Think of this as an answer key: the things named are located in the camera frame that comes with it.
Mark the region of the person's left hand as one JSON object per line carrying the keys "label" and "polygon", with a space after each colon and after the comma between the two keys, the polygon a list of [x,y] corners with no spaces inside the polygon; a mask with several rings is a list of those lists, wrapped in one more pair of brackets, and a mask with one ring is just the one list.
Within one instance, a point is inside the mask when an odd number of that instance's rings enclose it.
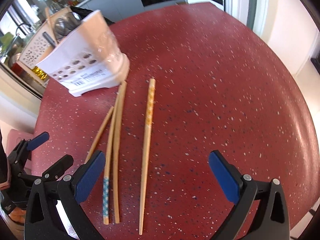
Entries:
{"label": "person's left hand", "polygon": [[24,227],[25,223],[25,214],[26,211],[16,207],[10,214],[8,218],[8,224],[13,228],[21,228]]}

